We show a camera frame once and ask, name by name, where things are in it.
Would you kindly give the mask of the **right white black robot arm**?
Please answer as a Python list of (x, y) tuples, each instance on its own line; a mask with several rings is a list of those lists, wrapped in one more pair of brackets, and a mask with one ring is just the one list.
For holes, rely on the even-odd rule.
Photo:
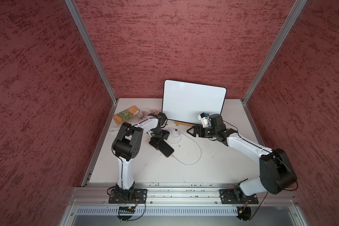
[(284, 150), (271, 149), (250, 141), (240, 135), (234, 125), (227, 128), (226, 125), (230, 123), (224, 121), (219, 114), (202, 113), (198, 119), (202, 125), (191, 127), (187, 130), (188, 134), (193, 137), (214, 138), (225, 146), (243, 153), (259, 166), (258, 177), (241, 181), (230, 192), (237, 202), (258, 193), (268, 192), (276, 195), (283, 190), (291, 191), (290, 186), (293, 184), (297, 189), (298, 178)]

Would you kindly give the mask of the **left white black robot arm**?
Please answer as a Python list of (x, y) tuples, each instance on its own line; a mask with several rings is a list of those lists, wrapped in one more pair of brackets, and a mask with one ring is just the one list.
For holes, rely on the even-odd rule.
[(131, 201), (134, 197), (133, 160), (138, 155), (143, 134), (151, 135), (149, 145), (159, 150), (165, 157), (170, 157), (174, 149), (166, 142), (170, 133), (164, 130), (167, 123), (166, 114), (150, 113), (149, 118), (135, 124), (124, 122), (112, 143), (112, 152), (119, 163), (119, 180), (115, 186), (115, 194), (121, 200)]

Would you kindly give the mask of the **black phone pink case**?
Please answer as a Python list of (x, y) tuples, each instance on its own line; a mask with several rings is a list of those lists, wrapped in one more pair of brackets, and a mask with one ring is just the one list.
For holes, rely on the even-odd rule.
[(164, 140), (159, 142), (158, 148), (159, 148), (159, 151), (166, 158), (169, 158), (174, 153), (174, 149), (169, 144), (167, 144)]

